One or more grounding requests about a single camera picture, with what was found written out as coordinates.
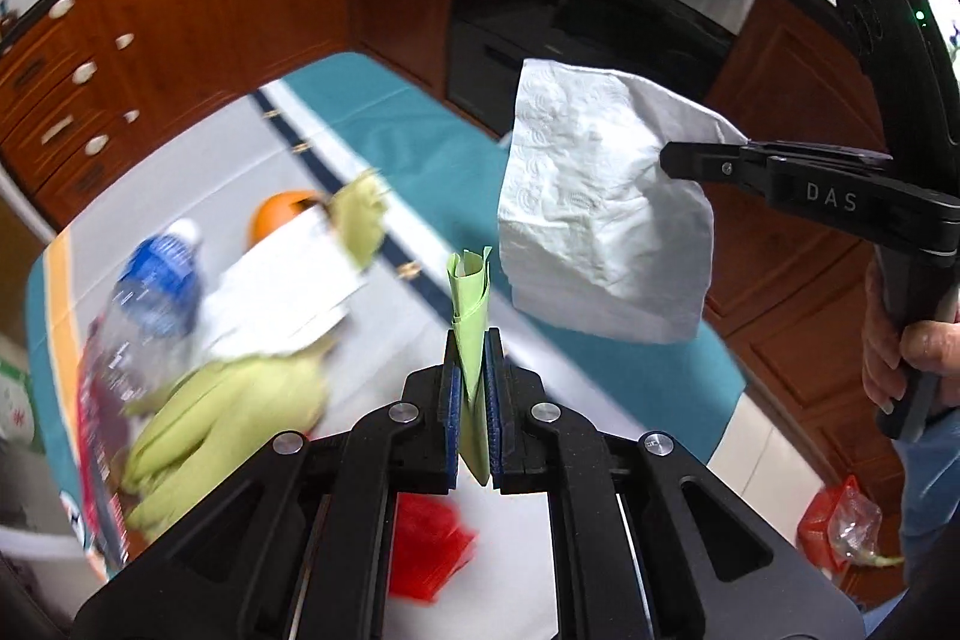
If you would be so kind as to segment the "person's right hand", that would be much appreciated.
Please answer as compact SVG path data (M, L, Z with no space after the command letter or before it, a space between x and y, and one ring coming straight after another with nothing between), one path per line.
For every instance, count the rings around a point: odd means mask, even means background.
M866 271L866 315L862 325L862 388L867 398L882 409L908 390L907 369L931 372L939 377L939 396L934 414L958 408L958 321L920 321L898 331L884 305L884 276L875 260Z

